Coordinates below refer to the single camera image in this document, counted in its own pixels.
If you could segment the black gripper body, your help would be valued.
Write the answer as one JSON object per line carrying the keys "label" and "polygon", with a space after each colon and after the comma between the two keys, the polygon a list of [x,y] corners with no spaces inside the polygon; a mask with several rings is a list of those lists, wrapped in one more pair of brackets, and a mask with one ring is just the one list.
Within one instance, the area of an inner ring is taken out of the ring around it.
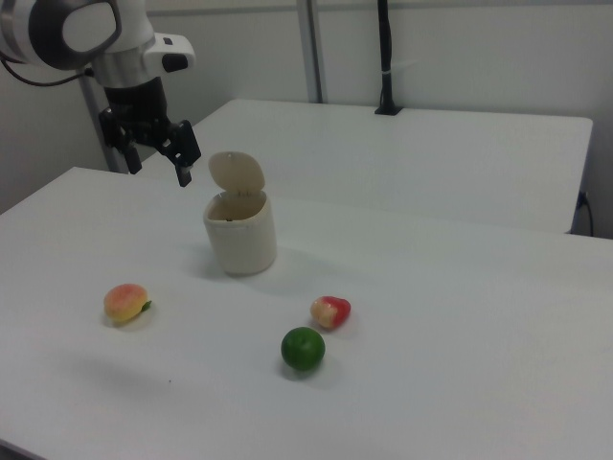
{"label": "black gripper body", "polygon": [[103,90],[108,107],[102,113],[102,133],[108,146],[115,146],[125,134],[141,145],[170,145],[175,124],[167,115],[166,95],[159,77],[137,86]]}

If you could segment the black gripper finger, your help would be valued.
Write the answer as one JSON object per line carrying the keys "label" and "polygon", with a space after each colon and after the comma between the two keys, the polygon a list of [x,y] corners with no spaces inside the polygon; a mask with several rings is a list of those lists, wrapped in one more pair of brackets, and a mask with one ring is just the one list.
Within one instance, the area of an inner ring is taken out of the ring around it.
{"label": "black gripper finger", "polygon": [[167,139],[161,144],[159,151],[175,167],[179,185],[182,188],[187,187],[192,182],[191,169],[201,157],[192,125],[187,120],[170,124]]}
{"label": "black gripper finger", "polygon": [[121,125],[110,107],[99,114],[99,121],[105,144],[117,150],[124,157],[131,174],[139,172],[142,169],[142,163],[131,131]]}

